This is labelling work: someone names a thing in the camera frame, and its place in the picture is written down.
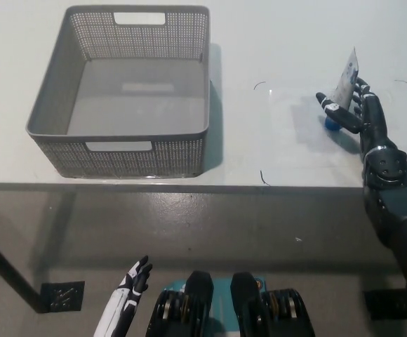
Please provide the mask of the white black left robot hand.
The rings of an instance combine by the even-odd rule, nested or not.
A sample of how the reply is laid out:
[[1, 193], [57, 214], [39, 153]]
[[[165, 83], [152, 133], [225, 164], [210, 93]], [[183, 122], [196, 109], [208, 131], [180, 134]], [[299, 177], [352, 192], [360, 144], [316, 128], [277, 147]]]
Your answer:
[[148, 260], [149, 257], [144, 256], [137, 261], [112, 292], [94, 337], [126, 337], [142, 294], [148, 288], [147, 281], [152, 270], [152, 264]]

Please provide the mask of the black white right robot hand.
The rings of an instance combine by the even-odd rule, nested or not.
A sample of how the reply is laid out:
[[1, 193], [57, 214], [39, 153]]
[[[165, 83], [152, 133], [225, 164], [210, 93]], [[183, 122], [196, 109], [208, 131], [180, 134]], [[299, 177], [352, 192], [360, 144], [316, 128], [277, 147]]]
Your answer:
[[316, 99], [329, 119], [350, 133], [360, 135], [363, 157], [373, 151], [397, 149], [397, 146], [388, 137], [385, 114], [379, 97], [360, 77], [356, 79], [352, 96], [352, 100], [356, 104], [354, 113], [333, 102], [324, 93], [316, 93]]

